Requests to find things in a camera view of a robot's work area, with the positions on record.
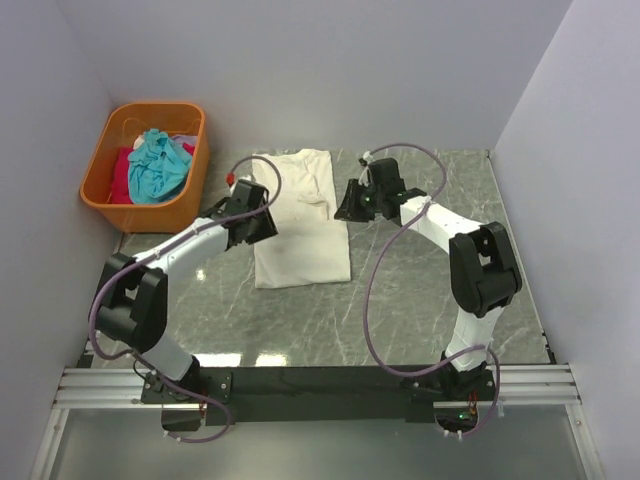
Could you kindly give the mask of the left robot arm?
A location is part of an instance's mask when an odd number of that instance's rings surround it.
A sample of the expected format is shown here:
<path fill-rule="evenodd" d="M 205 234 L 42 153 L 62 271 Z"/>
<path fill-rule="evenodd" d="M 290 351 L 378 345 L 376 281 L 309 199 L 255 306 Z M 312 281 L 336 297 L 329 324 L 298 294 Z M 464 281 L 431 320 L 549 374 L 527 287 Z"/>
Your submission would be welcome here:
<path fill-rule="evenodd" d="M 240 179 L 229 196 L 158 247 L 112 255 L 103 267 L 90 314 L 90 340 L 98 332 L 119 341 L 183 388 L 196 387 L 200 363 L 167 332 L 170 279 L 192 272 L 204 260 L 277 234 L 269 190 Z"/>

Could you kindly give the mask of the white t shirt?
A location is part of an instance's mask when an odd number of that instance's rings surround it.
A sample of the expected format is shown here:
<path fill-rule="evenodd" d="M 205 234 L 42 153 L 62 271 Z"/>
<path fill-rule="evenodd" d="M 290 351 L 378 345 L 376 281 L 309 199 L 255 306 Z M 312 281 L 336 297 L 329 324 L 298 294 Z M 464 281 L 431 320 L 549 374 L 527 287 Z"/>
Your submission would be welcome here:
<path fill-rule="evenodd" d="M 269 208 L 278 234 L 254 245 L 255 287 L 281 289 L 351 280 L 349 235 L 334 219 L 337 199 L 331 154 L 302 149 L 269 155 L 270 162 L 252 162 L 251 178 L 276 191 Z"/>

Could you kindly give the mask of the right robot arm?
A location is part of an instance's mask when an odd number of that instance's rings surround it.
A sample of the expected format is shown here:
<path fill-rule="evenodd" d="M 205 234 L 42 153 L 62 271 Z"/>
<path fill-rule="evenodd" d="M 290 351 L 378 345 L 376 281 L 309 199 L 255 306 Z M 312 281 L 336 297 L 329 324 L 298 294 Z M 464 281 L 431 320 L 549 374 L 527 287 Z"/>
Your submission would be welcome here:
<path fill-rule="evenodd" d="M 451 293 L 458 305 L 454 331 L 439 364 L 414 377 L 433 381 L 445 398 L 465 397 L 481 384 L 497 320 L 522 288 L 507 229 L 499 222 L 465 218 L 426 192 L 407 188 L 394 158 L 362 158 L 359 163 L 363 171 L 348 181 L 334 218 L 368 223 L 381 216 L 448 255 Z"/>

